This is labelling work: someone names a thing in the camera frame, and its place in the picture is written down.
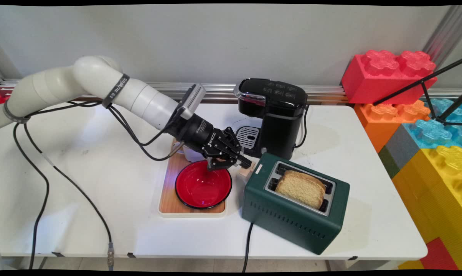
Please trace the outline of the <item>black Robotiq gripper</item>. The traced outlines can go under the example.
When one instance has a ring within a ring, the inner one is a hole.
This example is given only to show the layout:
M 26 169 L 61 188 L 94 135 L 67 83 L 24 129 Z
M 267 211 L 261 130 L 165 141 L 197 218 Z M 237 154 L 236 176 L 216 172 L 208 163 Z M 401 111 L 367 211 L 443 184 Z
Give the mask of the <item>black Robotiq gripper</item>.
M 244 150 L 230 127 L 215 128 L 199 115 L 184 119 L 174 112 L 165 126 L 165 133 L 207 158 L 209 171 L 231 166 L 248 169 L 252 166 L 252 161 L 244 156 Z

